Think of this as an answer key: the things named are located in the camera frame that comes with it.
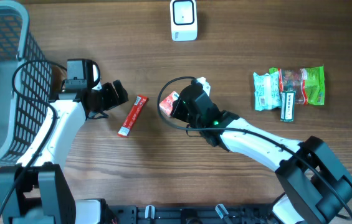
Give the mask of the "red tissue pack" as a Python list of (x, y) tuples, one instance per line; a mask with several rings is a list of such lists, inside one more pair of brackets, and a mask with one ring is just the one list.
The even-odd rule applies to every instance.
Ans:
[(167, 117), (171, 117), (173, 110), (173, 103), (179, 98), (179, 94), (176, 91), (172, 91), (161, 103), (159, 108)]

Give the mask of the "red chocolate bar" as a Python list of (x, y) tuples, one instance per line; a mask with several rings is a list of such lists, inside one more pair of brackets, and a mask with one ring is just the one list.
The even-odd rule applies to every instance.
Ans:
[(128, 116), (126, 117), (120, 130), (118, 131), (118, 135), (120, 137), (124, 138), (124, 137), (129, 136), (132, 127), (134, 126), (137, 118), (139, 117), (139, 115), (141, 113), (142, 108), (144, 107), (144, 105), (146, 104), (147, 101), (148, 101), (147, 96), (138, 95), (136, 97), (136, 100), (135, 100), (130, 112), (128, 113)]

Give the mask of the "teal wipes pack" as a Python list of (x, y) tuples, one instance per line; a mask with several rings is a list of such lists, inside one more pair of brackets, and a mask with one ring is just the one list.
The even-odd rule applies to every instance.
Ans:
[(278, 72), (265, 75), (253, 74), (255, 110), (272, 110), (281, 107)]

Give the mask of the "green white gum pack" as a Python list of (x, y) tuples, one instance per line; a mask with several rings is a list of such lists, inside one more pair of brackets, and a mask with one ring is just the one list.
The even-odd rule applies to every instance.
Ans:
[(295, 94), (293, 90), (283, 91), (281, 94), (281, 117), (283, 122), (292, 122), (294, 120), (295, 112)]

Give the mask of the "green gummy candy bag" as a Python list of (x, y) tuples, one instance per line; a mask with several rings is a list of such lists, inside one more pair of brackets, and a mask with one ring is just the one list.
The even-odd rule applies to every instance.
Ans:
[(278, 74), (280, 92), (295, 92), (296, 104), (315, 106), (325, 104), (324, 66), (295, 70), (272, 67), (269, 72)]

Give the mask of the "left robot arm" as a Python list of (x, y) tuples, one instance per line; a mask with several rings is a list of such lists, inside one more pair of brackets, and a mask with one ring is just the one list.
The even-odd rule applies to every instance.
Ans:
[(0, 221), (4, 223), (115, 223), (106, 201), (75, 200), (62, 168), (87, 119), (128, 101), (119, 80), (88, 85), (67, 80), (49, 100), (48, 115), (32, 144), (13, 166), (0, 168)]

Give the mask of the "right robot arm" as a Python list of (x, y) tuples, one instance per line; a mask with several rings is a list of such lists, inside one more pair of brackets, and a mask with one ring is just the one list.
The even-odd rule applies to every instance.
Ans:
[(284, 192), (270, 208), (281, 223), (329, 223), (352, 219), (352, 175), (320, 138), (287, 139), (263, 131), (209, 97), (209, 85), (193, 78), (172, 102), (171, 117), (206, 142), (245, 155), (275, 172)]

